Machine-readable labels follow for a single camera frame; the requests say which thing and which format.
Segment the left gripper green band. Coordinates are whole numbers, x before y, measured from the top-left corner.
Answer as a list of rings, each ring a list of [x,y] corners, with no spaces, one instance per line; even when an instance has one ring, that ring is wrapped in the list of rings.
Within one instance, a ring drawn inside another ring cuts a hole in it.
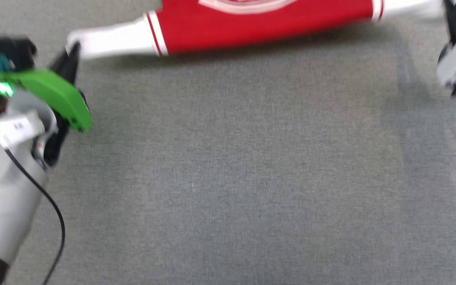
[[[0,153],[15,168],[56,166],[70,132],[90,130],[89,107],[74,86],[80,52],[76,41],[50,70],[0,71]]]

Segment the red and white shirt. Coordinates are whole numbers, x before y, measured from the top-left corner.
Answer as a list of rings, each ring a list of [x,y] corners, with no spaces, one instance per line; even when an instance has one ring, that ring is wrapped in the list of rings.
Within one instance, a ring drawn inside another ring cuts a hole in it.
[[[66,49],[81,59],[170,56],[293,38],[389,17],[434,19],[442,0],[162,0],[130,22],[71,31]]]

